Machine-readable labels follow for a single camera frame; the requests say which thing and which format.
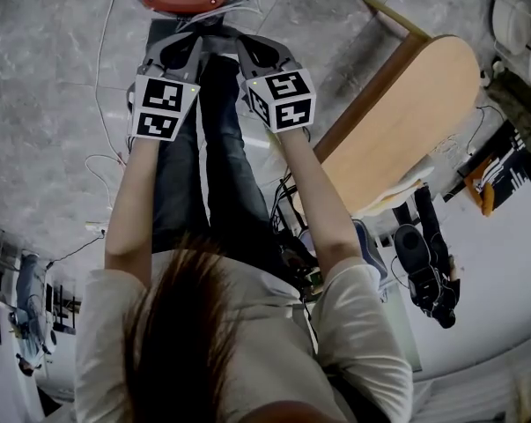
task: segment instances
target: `marble floor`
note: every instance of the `marble floor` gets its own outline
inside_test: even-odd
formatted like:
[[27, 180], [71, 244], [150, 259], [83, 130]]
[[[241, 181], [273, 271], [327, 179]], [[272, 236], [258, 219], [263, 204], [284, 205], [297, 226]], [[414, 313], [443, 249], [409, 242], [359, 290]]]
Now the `marble floor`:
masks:
[[[483, 67], [494, 56], [490, 0], [383, 0], [428, 33], [459, 35]], [[86, 221], [107, 221], [105, 189], [85, 170], [85, 158], [110, 154], [94, 101], [97, 54], [110, 0], [0, 0], [0, 227], [18, 246], [45, 259], [63, 256], [92, 238]], [[262, 0], [263, 15], [231, 13], [228, 23], [286, 44], [317, 86], [316, 142], [398, 45], [400, 33], [373, 18], [362, 0]], [[114, 0], [100, 57], [98, 99], [117, 151], [125, 152], [125, 89], [143, 57], [154, 13], [136, 0]], [[484, 103], [482, 95], [478, 103]], [[262, 146], [259, 121], [240, 103], [247, 156], [270, 201], [284, 163]], [[432, 154], [434, 191], [446, 189], [480, 120], [473, 112]], [[487, 115], [474, 144], [500, 124]], [[122, 171], [95, 159], [111, 194]], [[101, 242], [52, 272], [83, 277], [101, 265]]]

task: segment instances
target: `person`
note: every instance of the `person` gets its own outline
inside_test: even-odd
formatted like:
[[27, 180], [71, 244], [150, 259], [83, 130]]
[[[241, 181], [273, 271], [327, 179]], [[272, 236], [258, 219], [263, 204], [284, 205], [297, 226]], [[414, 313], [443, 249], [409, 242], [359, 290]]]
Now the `person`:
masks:
[[396, 254], [408, 273], [410, 298], [414, 305], [442, 328], [454, 326], [457, 319], [454, 309], [461, 296], [461, 280], [453, 256], [439, 228], [439, 221], [430, 188], [425, 184], [414, 193], [423, 235], [412, 225], [408, 205], [395, 209], [401, 225], [395, 235]]
[[77, 421], [407, 422], [412, 371], [382, 310], [379, 273], [302, 130], [278, 137], [326, 283], [311, 322], [284, 280], [244, 153], [238, 72], [212, 56], [200, 77], [210, 223], [195, 110], [174, 142], [135, 140], [105, 268], [85, 283]]
[[42, 297], [46, 270], [38, 265], [36, 254], [23, 252], [17, 278], [17, 308], [11, 315], [15, 332], [19, 334], [16, 359], [18, 368], [26, 376], [39, 369], [47, 343]]

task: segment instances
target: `black cable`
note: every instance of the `black cable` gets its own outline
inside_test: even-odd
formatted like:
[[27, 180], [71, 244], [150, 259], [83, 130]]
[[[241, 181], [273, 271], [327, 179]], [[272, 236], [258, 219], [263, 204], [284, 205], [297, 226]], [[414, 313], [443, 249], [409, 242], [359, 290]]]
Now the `black cable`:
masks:
[[134, 137], [128, 135], [126, 137], [126, 148], [128, 149], [128, 155], [132, 153], [132, 145], [134, 144]]
[[273, 199], [273, 206], [271, 207], [271, 215], [269, 216], [269, 224], [273, 224], [273, 218], [275, 217], [277, 213], [277, 206], [279, 204], [279, 200], [281, 197], [279, 196], [279, 193], [283, 191], [283, 185], [285, 185], [288, 180], [292, 177], [292, 174], [290, 172], [287, 172], [287, 174], [281, 179], [281, 183], [275, 190], [275, 198]]
[[492, 105], [484, 105], [483, 107], [476, 107], [477, 109], [481, 110], [483, 112], [483, 117], [482, 119], [480, 120], [480, 123], [478, 124], [478, 127], [476, 127], [476, 130], [475, 130], [475, 133], [473, 133], [473, 136], [470, 137], [470, 140], [468, 141], [467, 143], [467, 148], [466, 148], [466, 151], [467, 151], [467, 155], [471, 156], [472, 155], [470, 153], [468, 153], [468, 148], [470, 147], [470, 143], [473, 142], [473, 139], [475, 139], [475, 136], [476, 136], [476, 133], [478, 133], [478, 131], [480, 130], [480, 128], [483, 126], [483, 122], [484, 122], [484, 117], [486, 116], [486, 112], [484, 111], [486, 108], [492, 108], [494, 111], [496, 111], [500, 117], [502, 118], [502, 122], [504, 121], [504, 117], [502, 116], [502, 113], [500, 113], [498, 111], [497, 108], [494, 108]]
[[390, 262], [390, 272], [392, 272], [392, 275], [395, 277], [395, 279], [398, 281], [398, 283], [403, 286], [404, 288], [409, 288], [408, 286], [404, 285], [400, 279], [398, 279], [398, 276], [396, 276], [396, 273], [395, 273], [395, 270], [393, 270], [392, 268], [392, 265], [395, 264], [395, 260], [398, 258], [398, 256], [396, 256], [395, 258], [392, 259], [392, 262]]
[[302, 130], [306, 133], [306, 137], [308, 138], [308, 143], [310, 143], [310, 139], [312, 139], [312, 135], [310, 134], [310, 130], [308, 127], [303, 127]]
[[48, 263], [48, 266], [46, 267], [46, 271], [48, 271], [52, 266], [54, 266], [54, 263], [61, 262], [62, 260], [65, 260], [66, 258], [73, 256], [74, 254], [76, 254], [80, 250], [85, 249], [87, 246], [91, 246], [94, 242], [96, 242], [97, 240], [102, 240], [103, 238], [105, 238], [105, 231], [101, 230], [100, 231], [100, 235], [97, 238], [95, 238], [94, 240], [91, 240], [88, 243], [84, 244], [81, 248], [79, 248], [77, 250], [74, 250], [73, 252], [71, 252], [67, 256], [63, 256], [62, 258], [56, 258], [56, 260], [52, 260], [50, 263]]

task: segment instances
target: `chair leg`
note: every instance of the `chair leg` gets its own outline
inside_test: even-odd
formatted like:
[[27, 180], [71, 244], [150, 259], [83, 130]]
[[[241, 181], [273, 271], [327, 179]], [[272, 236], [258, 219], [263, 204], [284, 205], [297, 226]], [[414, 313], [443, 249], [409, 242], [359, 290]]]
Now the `chair leg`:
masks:
[[409, 32], [419, 36], [423, 39], [430, 40], [431, 36], [422, 30], [419, 26], [414, 25], [412, 22], [407, 20], [405, 17], [398, 14], [396, 11], [388, 8], [384, 3], [379, 0], [363, 0], [368, 6], [371, 6], [373, 9], [382, 12], [383, 14], [389, 16], [394, 22], [399, 25], [402, 25]]

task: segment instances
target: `white t-shirt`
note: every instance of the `white t-shirt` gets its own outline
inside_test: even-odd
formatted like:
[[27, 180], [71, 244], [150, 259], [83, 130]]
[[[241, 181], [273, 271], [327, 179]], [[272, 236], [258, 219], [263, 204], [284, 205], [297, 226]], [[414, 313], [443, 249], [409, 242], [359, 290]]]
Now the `white t-shirt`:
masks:
[[[154, 263], [166, 263], [169, 255], [154, 256]], [[412, 371], [381, 308], [379, 273], [372, 266], [349, 258], [329, 272], [312, 311], [316, 345], [295, 288], [250, 265], [220, 262], [229, 282], [228, 311], [244, 308], [225, 386], [229, 423], [278, 401], [307, 403], [332, 419], [356, 421], [323, 368], [336, 368], [353, 387], [367, 389], [392, 423], [409, 421]], [[126, 272], [89, 274], [77, 327], [77, 421], [129, 420], [122, 317], [143, 293], [140, 281]]]

